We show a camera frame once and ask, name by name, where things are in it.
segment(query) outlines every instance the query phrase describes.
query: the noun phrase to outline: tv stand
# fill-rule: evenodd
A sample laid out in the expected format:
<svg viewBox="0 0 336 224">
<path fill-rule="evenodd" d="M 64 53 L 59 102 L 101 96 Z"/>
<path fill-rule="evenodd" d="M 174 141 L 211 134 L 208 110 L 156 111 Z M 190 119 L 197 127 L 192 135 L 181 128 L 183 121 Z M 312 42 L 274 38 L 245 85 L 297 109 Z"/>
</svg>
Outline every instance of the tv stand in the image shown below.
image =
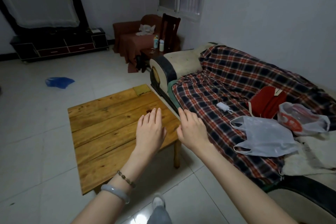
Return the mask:
<svg viewBox="0 0 336 224">
<path fill-rule="evenodd" d="M 37 61 L 66 55 L 107 50 L 105 32 L 90 29 L 55 31 L 54 33 L 14 36 L 10 44 L 23 61 Z"/>
</svg>

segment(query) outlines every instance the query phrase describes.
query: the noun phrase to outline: red armchair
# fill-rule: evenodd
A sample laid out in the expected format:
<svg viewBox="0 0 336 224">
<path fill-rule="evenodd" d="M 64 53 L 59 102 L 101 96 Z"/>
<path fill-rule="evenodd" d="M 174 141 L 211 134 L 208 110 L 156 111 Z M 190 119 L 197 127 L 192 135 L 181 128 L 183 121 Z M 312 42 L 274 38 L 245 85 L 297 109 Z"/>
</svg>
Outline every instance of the red armchair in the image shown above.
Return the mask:
<svg viewBox="0 0 336 224">
<path fill-rule="evenodd" d="M 140 50 L 152 48 L 154 44 L 154 36 L 160 34 L 162 17 L 155 14 L 145 15 L 141 21 L 118 22 L 113 24 L 115 44 L 113 50 L 125 57 L 128 63 L 128 72 L 138 72 L 136 69 L 137 61 L 135 57 L 141 55 Z M 154 34 L 136 35 L 139 32 L 140 24 L 155 25 Z M 180 40 L 176 37 L 176 50 L 180 49 Z"/>
</svg>

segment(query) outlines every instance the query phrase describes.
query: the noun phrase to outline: wooden chair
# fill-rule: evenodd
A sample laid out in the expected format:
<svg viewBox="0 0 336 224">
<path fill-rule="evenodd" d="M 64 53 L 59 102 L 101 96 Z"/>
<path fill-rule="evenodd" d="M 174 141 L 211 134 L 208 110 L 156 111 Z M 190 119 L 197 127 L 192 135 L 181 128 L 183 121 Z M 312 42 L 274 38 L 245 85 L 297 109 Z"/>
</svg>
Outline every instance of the wooden chair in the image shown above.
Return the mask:
<svg viewBox="0 0 336 224">
<path fill-rule="evenodd" d="M 176 34 L 179 28 L 180 21 L 181 18 L 176 18 L 167 14 L 163 14 L 159 35 L 159 40 L 164 39 L 165 41 L 163 52 L 160 52 L 159 48 L 141 49 L 141 56 L 136 57 L 138 69 L 141 69 L 142 72 L 144 72 L 146 70 L 146 60 L 149 60 L 156 56 L 164 55 L 169 52 L 176 52 L 180 50 L 180 48 L 179 50 L 176 49 L 176 46 L 179 45 L 179 43 L 176 42 Z"/>
</svg>

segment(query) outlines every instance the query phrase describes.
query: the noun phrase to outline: plaid sofa cover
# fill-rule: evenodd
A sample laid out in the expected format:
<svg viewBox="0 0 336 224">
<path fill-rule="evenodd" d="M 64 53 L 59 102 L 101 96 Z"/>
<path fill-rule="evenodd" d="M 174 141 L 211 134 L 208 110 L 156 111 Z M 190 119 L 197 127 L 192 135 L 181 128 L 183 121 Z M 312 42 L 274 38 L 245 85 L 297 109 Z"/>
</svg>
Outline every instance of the plaid sofa cover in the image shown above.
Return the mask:
<svg viewBox="0 0 336 224">
<path fill-rule="evenodd" d="M 244 141 L 246 135 L 232 128 L 229 122 L 250 115 L 246 102 L 261 88 L 270 85 L 284 90 L 288 102 L 327 115 L 330 130 L 336 130 L 336 101 L 300 75 L 224 45 L 205 50 L 199 61 L 203 71 L 181 77 L 172 87 L 173 93 L 181 107 L 202 118 L 209 140 L 218 151 L 259 187 L 265 188 L 281 180 L 284 158 L 235 152 L 233 146 Z M 222 112 L 216 107 L 218 102 L 227 104 L 234 113 Z"/>
</svg>

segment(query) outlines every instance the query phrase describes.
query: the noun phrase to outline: window sill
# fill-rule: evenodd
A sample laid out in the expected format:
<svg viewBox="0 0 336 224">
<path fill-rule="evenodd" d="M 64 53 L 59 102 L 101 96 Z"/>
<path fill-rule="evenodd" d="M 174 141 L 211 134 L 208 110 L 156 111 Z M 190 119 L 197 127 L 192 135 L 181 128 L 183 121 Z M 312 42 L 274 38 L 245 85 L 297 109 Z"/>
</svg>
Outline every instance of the window sill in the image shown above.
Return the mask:
<svg viewBox="0 0 336 224">
<path fill-rule="evenodd" d="M 179 11 L 179 12 L 175 12 L 172 9 L 168 9 L 162 6 L 159 6 L 158 13 L 166 13 L 170 16 L 174 16 L 174 17 L 181 17 L 181 18 L 185 18 L 187 20 L 193 21 L 193 22 L 199 22 L 201 20 L 201 15 L 197 15 L 197 14 L 192 14 L 192 13 L 188 13 L 188 12 L 183 12 L 183 11 Z"/>
</svg>

